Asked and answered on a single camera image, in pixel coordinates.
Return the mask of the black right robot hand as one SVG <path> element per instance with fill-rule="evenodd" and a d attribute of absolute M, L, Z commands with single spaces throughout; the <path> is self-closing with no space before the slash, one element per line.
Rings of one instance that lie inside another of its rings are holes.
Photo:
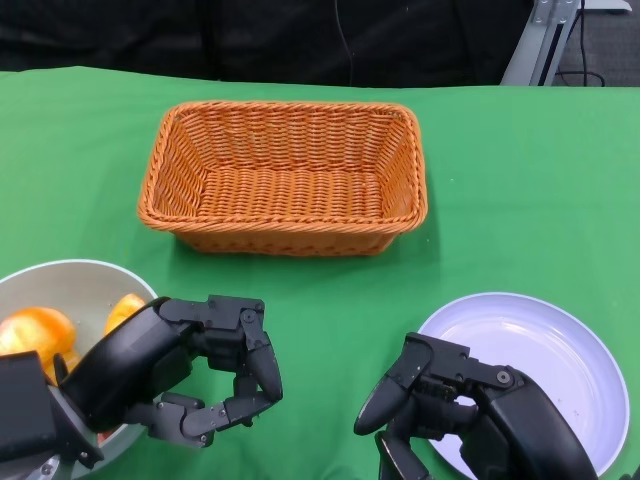
<path fill-rule="evenodd" d="M 429 479 L 413 438 L 457 436 L 478 479 L 595 479 L 580 440 L 528 375 L 471 357 L 469 348 L 418 333 L 365 401 L 354 432 L 373 434 L 382 479 Z"/>

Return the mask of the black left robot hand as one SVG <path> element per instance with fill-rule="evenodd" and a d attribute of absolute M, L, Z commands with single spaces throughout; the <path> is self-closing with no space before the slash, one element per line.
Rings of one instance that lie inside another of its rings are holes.
<path fill-rule="evenodd" d="M 251 426 L 283 397 L 264 313 L 252 298 L 156 298 L 92 347 L 59 388 L 95 433 L 139 424 L 152 438 L 207 447 L 215 433 Z M 173 392 L 198 357 L 234 374 L 231 397 L 208 406 Z"/>

